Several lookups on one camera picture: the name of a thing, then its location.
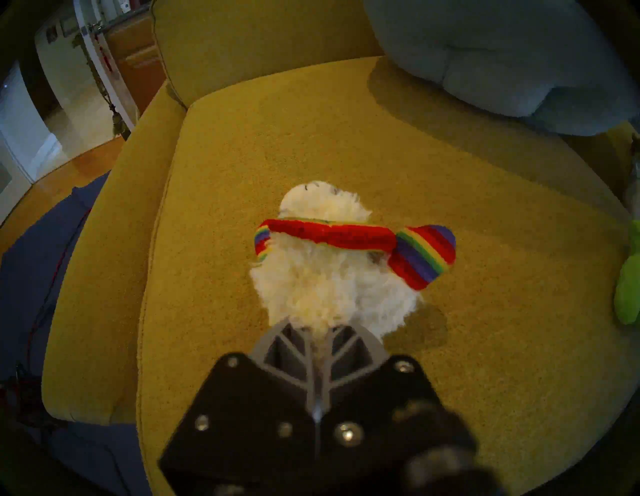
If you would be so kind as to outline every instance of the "couch backrest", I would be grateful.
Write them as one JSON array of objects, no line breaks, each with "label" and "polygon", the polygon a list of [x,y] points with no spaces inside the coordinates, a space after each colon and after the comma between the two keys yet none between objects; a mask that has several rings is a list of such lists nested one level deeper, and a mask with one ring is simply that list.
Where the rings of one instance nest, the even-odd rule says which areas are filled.
[{"label": "couch backrest", "polygon": [[362,0],[156,0],[152,14],[185,106],[255,77],[382,55]]}]

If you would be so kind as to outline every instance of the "couch armrest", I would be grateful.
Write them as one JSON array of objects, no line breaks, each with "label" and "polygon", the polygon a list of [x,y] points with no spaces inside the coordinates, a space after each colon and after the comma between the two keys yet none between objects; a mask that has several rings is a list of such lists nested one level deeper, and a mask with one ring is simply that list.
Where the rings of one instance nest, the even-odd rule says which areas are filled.
[{"label": "couch armrest", "polygon": [[164,85],[93,206],[60,291],[42,377],[47,411],[134,423],[138,317],[160,199],[185,109]]}]

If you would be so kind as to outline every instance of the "wooden cabinet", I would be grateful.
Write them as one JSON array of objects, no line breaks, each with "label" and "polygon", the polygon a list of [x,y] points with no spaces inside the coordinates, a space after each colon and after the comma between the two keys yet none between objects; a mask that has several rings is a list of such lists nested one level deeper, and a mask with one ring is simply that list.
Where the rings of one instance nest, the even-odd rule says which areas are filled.
[{"label": "wooden cabinet", "polygon": [[107,28],[104,33],[109,51],[140,115],[166,78],[153,37],[149,12],[134,15]]}]

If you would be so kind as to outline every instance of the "picture frame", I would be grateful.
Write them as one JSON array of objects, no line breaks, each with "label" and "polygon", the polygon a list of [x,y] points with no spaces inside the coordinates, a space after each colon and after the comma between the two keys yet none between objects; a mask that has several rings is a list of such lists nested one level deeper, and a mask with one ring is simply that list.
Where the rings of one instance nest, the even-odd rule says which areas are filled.
[{"label": "picture frame", "polygon": [[46,35],[47,35],[47,43],[50,45],[58,39],[58,28],[56,27],[55,24],[47,28]]},{"label": "picture frame", "polygon": [[60,19],[60,29],[62,30],[62,36],[65,38],[68,38],[80,31],[80,26],[78,26],[75,13],[71,13]]}]

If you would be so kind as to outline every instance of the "light blue pillow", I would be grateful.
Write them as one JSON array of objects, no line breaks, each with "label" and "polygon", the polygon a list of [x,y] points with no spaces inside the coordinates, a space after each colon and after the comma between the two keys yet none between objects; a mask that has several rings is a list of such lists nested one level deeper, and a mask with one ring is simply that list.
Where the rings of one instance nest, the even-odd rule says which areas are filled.
[{"label": "light blue pillow", "polygon": [[573,0],[364,0],[407,72],[481,109],[589,136],[640,113],[640,88]]}]

